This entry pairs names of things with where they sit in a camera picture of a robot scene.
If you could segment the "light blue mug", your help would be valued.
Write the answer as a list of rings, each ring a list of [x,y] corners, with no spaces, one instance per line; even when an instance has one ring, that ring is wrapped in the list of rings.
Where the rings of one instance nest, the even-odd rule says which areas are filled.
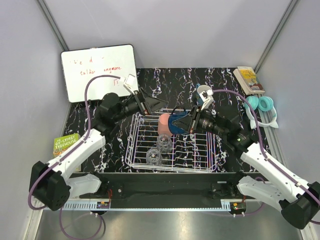
[[[196,84],[196,102],[197,105],[211,104],[213,102],[213,90],[208,85]]]

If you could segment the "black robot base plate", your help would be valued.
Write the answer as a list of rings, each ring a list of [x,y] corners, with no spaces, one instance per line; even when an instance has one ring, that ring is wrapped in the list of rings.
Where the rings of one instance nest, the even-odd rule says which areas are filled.
[[[236,183],[246,173],[102,173],[99,193],[85,191],[81,199],[105,199],[111,191],[111,209],[211,210],[221,200],[243,196]]]

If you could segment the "dark blue mug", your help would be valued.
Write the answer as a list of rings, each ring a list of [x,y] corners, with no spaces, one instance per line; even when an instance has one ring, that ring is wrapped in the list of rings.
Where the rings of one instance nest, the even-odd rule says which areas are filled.
[[[173,135],[186,135],[189,134],[189,125],[186,123],[186,117],[189,115],[190,110],[186,110],[185,107],[176,106],[168,118],[168,129]]]

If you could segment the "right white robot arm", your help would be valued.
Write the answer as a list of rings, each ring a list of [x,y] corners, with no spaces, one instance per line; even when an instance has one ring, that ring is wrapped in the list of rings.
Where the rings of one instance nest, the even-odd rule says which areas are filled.
[[[234,156],[254,167],[269,181],[266,184],[238,173],[227,185],[230,197],[255,198],[278,210],[289,224],[300,230],[313,222],[313,217],[320,211],[319,182],[309,183],[291,172],[264,149],[261,140],[242,129],[237,119],[228,119],[219,113],[212,115],[194,106],[184,113],[172,113],[168,125],[183,133],[202,131],[220,137]]]

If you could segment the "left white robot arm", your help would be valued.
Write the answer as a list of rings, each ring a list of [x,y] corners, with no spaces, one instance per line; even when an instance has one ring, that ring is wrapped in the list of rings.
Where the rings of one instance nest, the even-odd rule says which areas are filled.
[[[142,88],[127,97],[113,92],[106,94],[96,108],[95,118],[88,119],[87,132],[76,143],[47,163],[38,161],[33,165],[27,199],[29,207],[37,209],[32,197],[52,211],[59,210],[68,199],[81,195],[103,198],[108,193],[108,180],[93,172],[72,177],[75,169],[118,134],[119,121],[136,113],[150,115],[167,104]]]

